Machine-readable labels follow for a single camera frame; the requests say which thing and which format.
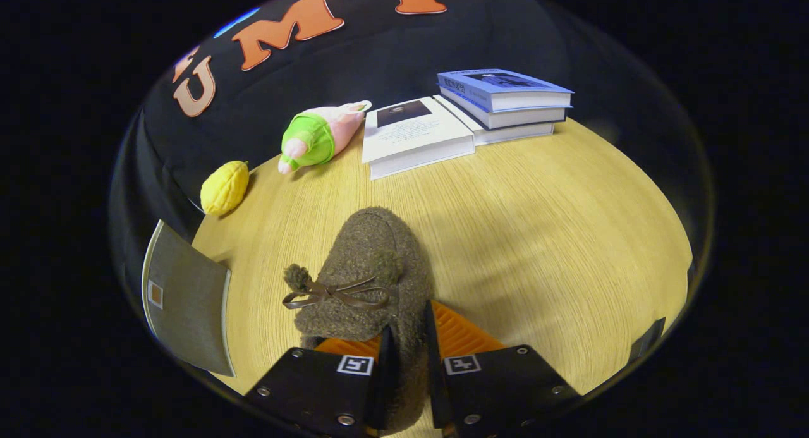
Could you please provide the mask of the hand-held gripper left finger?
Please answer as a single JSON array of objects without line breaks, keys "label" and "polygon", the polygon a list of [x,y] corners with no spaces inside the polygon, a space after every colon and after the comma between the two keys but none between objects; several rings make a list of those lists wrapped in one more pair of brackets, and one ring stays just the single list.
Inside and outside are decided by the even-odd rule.
[{"label": "hand-held gripper left finger", "polygon": [[399,370],[390,326],[370,349],[290,348],[245,394],[245,403],[301,437],[384,435]]}]

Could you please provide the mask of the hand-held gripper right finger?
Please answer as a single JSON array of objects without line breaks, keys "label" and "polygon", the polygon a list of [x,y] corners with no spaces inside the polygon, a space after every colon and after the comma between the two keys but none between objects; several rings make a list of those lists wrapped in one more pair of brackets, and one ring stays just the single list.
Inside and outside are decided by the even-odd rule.
[{"label": "hand-held gripper right finger", "polygon": [[506,346],[467,318],[425,305],[432,417],[444,437],[535,437],[583,398],[528,344]]}]

